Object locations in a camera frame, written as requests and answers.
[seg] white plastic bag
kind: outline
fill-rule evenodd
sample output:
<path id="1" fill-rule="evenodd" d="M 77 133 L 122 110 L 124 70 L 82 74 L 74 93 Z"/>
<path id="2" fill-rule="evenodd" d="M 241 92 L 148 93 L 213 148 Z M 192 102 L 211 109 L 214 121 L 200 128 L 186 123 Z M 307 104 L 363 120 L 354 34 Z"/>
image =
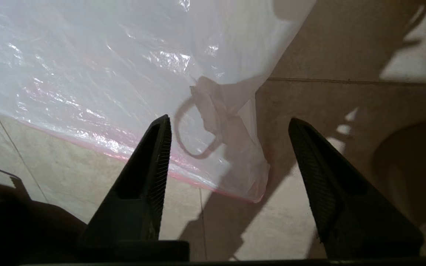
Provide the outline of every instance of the white plastic bag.
<path id="1" fill-rule="evenodd" d="M 167 113 L 171 176 L 258 201 L 254 93 L 312 6 L 0 0 L 0 113 L 122 160 Z"/>

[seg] floor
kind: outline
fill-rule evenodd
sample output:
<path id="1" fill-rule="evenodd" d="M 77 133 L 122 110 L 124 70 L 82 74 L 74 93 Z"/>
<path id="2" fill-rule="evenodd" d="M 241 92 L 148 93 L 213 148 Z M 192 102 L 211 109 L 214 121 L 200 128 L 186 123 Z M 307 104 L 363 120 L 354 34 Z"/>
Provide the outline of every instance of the floor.
<path id="1" fill-rule="evenodd" d="M 190 241 L 191 259 L 325 258 L 287 134 L 311 123 L 371 183 L 374 152 L 426 121 L 426 1 L 318 0 L 256 94 L 271 166 L 250 204 L 168 179 L 161 239 Z M 0 116 L 0 184 L 19 177 L 33 200 L 88 222 L 124 163 Z"/>

